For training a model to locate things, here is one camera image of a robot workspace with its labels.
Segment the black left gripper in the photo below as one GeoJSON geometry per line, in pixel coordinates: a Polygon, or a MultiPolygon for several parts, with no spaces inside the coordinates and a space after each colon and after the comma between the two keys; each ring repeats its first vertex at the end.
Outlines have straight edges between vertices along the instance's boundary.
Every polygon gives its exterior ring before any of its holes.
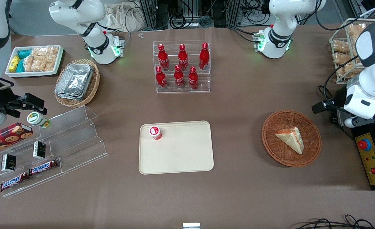
{"type": "Polygon", "coordinates": [[[332,104],[328,101],[320,101],[312,106],[313,114],[322,113],[325,111],[331,111],[329,120],[333,124],[344,125],[344,117],[347,115],[347,112],[341,111],[343,109],[346,99],[346,87],[341,87],[336,90],[334,97],[331,99],[331,102],[336,108],[332,108],[332,104]]]}

